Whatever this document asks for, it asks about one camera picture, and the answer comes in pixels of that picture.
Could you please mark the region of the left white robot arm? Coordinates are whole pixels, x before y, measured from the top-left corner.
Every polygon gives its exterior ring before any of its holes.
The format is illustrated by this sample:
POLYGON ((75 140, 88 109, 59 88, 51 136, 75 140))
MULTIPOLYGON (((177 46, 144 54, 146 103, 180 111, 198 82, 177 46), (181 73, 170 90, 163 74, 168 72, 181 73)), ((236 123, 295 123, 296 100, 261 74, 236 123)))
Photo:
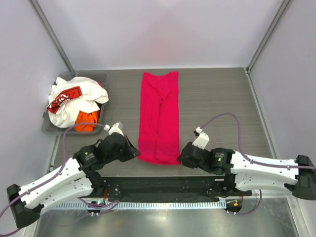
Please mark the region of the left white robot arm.
POLYGON ((139 155, 126 135, 113 133, 82 147, 63 165, 38 180, 24 186, 9 186, 7 196, 16 227, 31 225, 65 201, 100 197, 105 191, 105 182, 98 171, 112 161, 126 162, 139 155))

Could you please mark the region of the pink t shirt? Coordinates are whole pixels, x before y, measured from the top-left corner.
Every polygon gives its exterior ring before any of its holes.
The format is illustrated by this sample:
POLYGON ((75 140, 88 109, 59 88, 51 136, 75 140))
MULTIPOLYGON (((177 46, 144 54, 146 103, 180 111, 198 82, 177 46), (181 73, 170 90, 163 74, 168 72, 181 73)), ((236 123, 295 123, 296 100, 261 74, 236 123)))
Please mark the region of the pink t shirt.
POLYGON ((139 159, 178 165, 180 155, 178 72, 157 76, 145 72, 141 83, 139 159))

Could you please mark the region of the white t shirt red print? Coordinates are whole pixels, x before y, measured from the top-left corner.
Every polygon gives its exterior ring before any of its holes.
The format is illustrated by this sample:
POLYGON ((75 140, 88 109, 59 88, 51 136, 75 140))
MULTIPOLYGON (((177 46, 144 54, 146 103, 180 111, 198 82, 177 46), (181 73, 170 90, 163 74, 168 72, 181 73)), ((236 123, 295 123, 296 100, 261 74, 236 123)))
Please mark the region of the white t shirt red print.
POLYGON ((58 77, 48 97, 48 116, 54 126, 69 128, 75 125, 80 111, 87 114, 100 111, 101 105, 108 101, 106 89, 93 79, 58 77))

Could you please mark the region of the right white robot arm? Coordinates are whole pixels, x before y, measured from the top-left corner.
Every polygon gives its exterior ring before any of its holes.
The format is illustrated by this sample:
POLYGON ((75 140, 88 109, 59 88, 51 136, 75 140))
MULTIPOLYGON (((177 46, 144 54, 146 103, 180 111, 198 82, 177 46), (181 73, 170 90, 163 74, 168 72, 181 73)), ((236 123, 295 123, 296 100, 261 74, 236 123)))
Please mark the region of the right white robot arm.
POLYGON ((308 156, 272 159, 243 155, 225 148, 210 151, 189 142, 177 160, 185 167, 200 168, 215 175, 231 175, 223 182, 223 191, 281 190, 304 200, 316 198, 316 167, 308 156))

